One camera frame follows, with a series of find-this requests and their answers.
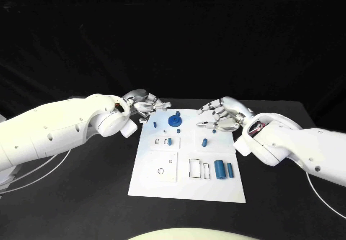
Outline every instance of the cable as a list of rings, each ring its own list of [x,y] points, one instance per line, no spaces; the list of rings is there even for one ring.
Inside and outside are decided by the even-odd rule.
[[[40,181],[40,180],[57,169],[57,167],[63,164],[63,162],[64,162],[69,154],[70,154],[70,150],[67,151],[67,154],[66,154],[63,160],[60,161],[60,163],[57,164],[57,166],[53,168],[53,170],[51,170],[41,178],[38,178],[35,181],[32,181],[32,182],[28,183],[27,185],[21,186],[21,187],[9,190],[9,191],[0,192],[0,195],[7,194],[7,193],[9,193],[9,192],[14,192],[14,191],[17,191],[18,189],[22,189],[22,188],[28,187],[28,186],[30,186],[31,184],[34,184],[37,181]]]
[[[311,183],[311,180],[309,180],[309,176],[308,176],[308,173],[305,173],[305,176],[306,176],[306,180],[309,182],[309,185],[311,185],[311,189],[318,197],[318,199],[322,201],[322,203],[325,204],[325,206],[331,209],[331,211],[341,217],[346,219],[346,217],[328,206],[328,204],[325,203],[325,201],[322,200],[321,196],[318,195],[316,191],[315,191],[315,188],[314,188],[314,185]]]
[[[32,169],[27,174],[24,174],[21,177],[18,177],[15,180],[9,181],[9,182],[4,182],[0,184],[0,187],[7,185],[7,184],[12,184],[15,181],[18,181],[19,179],[22,179],[25,176],[28,176],[30,174],[32,174],[40,168],[43,168],[50,161],[56,158],[57,155],[54,155],[35,169]]]

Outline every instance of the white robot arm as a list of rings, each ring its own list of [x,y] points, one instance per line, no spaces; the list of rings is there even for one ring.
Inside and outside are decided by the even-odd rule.
[[[169,103],[133,90],[123,97],[94,94],[38,106],[0,123],[0,172],[31,161],[57,155],[83,145],[90,137],[120,132],[128,138],[136,131],[129,116],[138,112],[146,123]]]
[[[302,129],[275,113],[254,115],[230,97],[210,102],[197,114],[207,110],[214,110],[216,122],[200,122],[197,126],[223,132],[233,132],[242,126],[233,146],[243,156],[253,153],[272,167],[288,158],[308,174],[346,187],[346,134]]]

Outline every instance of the white paper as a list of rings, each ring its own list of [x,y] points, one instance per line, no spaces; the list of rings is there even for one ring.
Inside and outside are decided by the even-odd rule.
[[[181,125],[180,127],[171,127],[168,118],[175,115],[177,111],[180,111]],[[246,203],[233,149],[233,135],[220,131],[213,134],[210,129],[201,129],[195,126],[198,122],[213,121],[211,111],[197,115],[195,110],[184,109],[168,109],[167,112],[156,111],[149,117],[149,121],[143,124],[141,130],[128,190],[129,196]],[[167,149],[152,150],[154,137],[178,138],[178,147],[174,147],[172,141],[169,146],[172,150],[165,146]],[[201,147],[204,138],[207,138],[207,146]],[[162,157],[162,151],[171,151],[167,154],[177,153],[175,181],[172,182],[159,180],[156,165],[149,162],[156,163],[162,160],[165,164],[167,159]],[[200,178],[190,178],[190,159],[200,160]],[[231,163],[233,178],[229,178],[226,171],[226,179],[216,179],[216,160],[223,160],[224,165]],[[203,164],[208,164],[208,180],[204,179]]]

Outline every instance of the blue object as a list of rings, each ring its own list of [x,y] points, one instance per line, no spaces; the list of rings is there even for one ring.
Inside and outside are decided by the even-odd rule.
[[[177,111],[175,114],[168,118],[167,124],[172,127],[177,128],[182,123],[182,119],[180,118],[180,112]]]
[[[203,146],[203,147],[205,147],[205,146],[207,146],[207,139],[205,139],[205,138],[203,139],[201,146]]]
[[[234,178],[234,175],[233,175],[233,168],[231,168],[231,164],[227,163],[226,164],[226,167],[227,167],[227,174],[229,174],[229,178],[233,179]]]
[[[216,160],[214,162],[214,172],[216,172],[216,178],[218,180],[226,179],[226,170],[224,170],[224,164],[221,160]]]

